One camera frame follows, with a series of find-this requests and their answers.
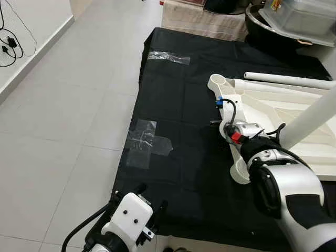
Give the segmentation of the white plastic table leg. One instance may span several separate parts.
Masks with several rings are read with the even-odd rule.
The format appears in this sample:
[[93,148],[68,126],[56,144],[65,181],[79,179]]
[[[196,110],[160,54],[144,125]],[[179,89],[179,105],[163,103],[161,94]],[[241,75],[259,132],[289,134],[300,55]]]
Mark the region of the white plastic table leg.
[[312,87],[323,90],[330,90],[336,86],[336,81],[323,81],[303,77],[293,77],[288,75],[274,75],[268,73],[245,72],[243,77],[254,81],[277,82],[281,84],[301,87]]
[[279,144],[290,149],[336,115],[336,86],[317,99],[281,130]]

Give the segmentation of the clear tape cross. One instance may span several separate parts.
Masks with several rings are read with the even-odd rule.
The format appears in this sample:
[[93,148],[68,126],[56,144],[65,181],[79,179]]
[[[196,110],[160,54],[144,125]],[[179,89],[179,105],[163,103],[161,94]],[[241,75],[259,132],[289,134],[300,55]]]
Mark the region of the clear tape cross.
[[128,150],[125,165],[141,170],[150,168],[151,156],[170,155],[173,151],[171,140],[156,135],[158,123],[149,120],[137,120],[135,128],[130,130],[125,139],[125,149]]

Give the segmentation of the black tablecloth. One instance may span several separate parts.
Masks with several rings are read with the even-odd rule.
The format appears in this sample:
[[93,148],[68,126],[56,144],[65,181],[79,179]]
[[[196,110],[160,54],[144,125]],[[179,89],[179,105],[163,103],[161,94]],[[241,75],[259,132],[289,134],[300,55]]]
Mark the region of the black tablecloth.
[[[191,57],[189,65],[148,60],[149,52]],[[156,121],[156,135],[171,140],[168,156],[151,156],[150,168],[125,165],[116,172],[114,189],[128,191],[146,183],[145,197],[157,208],[163,200],[165,223],[159,235],[270,252],[292,252],[276,221],[255,206],[253,187],[230,175],[233,157],[217,130],[220,116],[208,78],[241,78],[245,72],[307,77],[330,75],[313,57],[274,57],[241,41],[222,41],[156,27],[144,44],[139,91],[128,131],[139,119]],[[321,182],[325,205],[334,215],[335,184]]]

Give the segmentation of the white plastic table top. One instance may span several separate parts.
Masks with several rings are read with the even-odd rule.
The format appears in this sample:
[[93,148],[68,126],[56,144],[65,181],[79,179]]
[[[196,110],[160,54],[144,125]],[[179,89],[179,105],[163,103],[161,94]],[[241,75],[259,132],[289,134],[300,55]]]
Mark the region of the white plastic table top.
[[[226,78],[213,74],[208,78],[207,87],[216,96],[241,95],[245,123],[258,124],[269,136],[279,141],[281,130],[286,124],[298,117],[305,109],[321,98],[329,90],[312,87],[291,86],[276,82],[259,82],[245,79]],[[319,180],[334,182],[336,180],[336,133],[334,123],[336,115],[329,119],[288,149],[297,154],[314,171]],[[220,117],[216,127],[220,133]],[[233,165],[230,175],[235,182],[247,184],[249,173],[237,150],[229,144]]]

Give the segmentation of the beige cloth covered table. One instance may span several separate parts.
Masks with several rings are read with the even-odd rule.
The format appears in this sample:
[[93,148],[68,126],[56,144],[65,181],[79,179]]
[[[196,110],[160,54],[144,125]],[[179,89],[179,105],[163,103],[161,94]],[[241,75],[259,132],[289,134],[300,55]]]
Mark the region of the beige cloth covered table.
[[244,41],[249,34],[245,14],[214,14],[182,0],[163,0],[161,27],[226,41]]

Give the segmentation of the black wok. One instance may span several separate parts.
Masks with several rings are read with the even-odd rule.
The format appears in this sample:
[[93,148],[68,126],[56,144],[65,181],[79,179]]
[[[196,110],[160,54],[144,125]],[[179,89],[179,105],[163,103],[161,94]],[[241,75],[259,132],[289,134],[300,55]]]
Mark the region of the black wok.
[[276,33],[260,14],[263,3],[250,5],[245,10],[245,24],[248,34],[245,43],[276,57],[292,57],[303,55],[307,57],[328,57],[336,48],[321,44],[303,44],[298,39]]

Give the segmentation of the black bag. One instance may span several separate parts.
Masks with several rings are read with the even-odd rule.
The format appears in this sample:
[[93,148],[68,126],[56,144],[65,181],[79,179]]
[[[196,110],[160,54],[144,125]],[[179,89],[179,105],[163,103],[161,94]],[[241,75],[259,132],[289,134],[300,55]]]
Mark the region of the black bag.
[[205,0],[203,9],[213,14],[237,15],[244,12],[248,0]]

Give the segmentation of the clear plastic storage container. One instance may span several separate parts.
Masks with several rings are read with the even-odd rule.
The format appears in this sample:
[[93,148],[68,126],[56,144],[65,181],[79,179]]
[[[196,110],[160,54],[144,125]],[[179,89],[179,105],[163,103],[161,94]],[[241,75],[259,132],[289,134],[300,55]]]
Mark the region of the clear plastic storage container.
[[259,14],[280,35],[335,46],[336,0],[267,0]]

